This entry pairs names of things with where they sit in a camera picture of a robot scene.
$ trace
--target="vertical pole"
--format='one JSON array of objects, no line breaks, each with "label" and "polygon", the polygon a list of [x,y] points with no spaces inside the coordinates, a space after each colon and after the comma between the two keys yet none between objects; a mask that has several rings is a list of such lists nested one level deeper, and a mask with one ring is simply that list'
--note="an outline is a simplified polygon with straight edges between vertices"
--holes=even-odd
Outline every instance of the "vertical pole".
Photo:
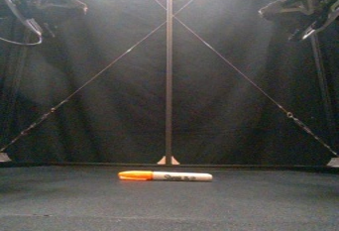
[{"label": "vertical pole", "polygon": [[174,0],[167,0],[166,165],[173,165],[173,5]]},{"label": "vertical pole", "polygon": [[[311,8],[313,1],[311,0],[307,0],[307,1],[309,1],[309,7]],[[329,91],[327,77],[326,77],[326,71],[323,66],[323,55],[322,55],[322,50],[319,46],[318,35],[317,34],[311,35],[310,40],[311,40],[314,60],[315,60],[315,66],[317,66],[317,72],[318,72],[319,87],[322,92],[325,114],[326,114],[327,126],[330,131],[330,140],[331,140],[331,145],[334,146],[337,143],[337,125],[335,125],[335,119],[334,119],[334,109],[333,109],[333,102],[331,102],[330,91]]]}]

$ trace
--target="marker cap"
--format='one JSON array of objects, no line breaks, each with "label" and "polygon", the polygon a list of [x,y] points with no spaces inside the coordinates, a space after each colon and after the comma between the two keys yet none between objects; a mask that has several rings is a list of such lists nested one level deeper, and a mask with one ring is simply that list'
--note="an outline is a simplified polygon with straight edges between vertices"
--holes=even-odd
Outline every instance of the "marker cap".
[{"label": "marker cap", "polygon": [[118,174],[120,179],[127,180],[150,180],[154,179],[153,172],[141,172],[141,171],[133,171],[133,172],[120,172]]}]

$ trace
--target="orange marker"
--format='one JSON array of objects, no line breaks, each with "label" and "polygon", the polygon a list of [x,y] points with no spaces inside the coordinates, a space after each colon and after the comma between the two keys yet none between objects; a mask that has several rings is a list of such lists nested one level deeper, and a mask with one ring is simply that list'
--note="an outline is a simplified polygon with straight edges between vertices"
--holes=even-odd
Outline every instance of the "orange marker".
[{"label": "orange marker", "polygon": [[211,181],[213,175],[209,173],[174,173],[174,172],[150,172],[130,171],[118,174],[124,180],[186,180],[186,181]]}]

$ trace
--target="marker barrel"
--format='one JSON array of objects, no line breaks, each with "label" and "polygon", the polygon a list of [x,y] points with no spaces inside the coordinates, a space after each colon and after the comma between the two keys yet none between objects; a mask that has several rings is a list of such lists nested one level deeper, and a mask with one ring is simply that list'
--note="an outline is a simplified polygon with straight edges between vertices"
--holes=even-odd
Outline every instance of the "marker barrel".
[{"label": "marker barrel", "polygon": [[210,181],[214,177],[209,173],[154,172],[153,178],[161,180]]}]

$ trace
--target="black backdrop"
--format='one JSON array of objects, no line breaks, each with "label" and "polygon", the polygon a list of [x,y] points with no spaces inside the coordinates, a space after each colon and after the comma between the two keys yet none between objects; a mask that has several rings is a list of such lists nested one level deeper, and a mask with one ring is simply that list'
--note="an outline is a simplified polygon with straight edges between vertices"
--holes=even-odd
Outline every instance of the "black backdrop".
[{"label": "black backdrop", "polygon": [[[155,0],[82,1],[87,14],[62,22],[42,46],[2,44],[2,143],[114,62],[7,152],[19,162],[154,164],[165,156],[166,25],[143,38],[166,22],[166,10]],[[174,12],[190,1],[174,0]],[[311,46],[290,43],[258,16],[271,1],[194,0],[177,16],[330,142]],[[2,34],[20,38],[23,29],[3,24],[12,32]],[[319,143],[177,20],[173,91],[182,164],[327,163]]]}]

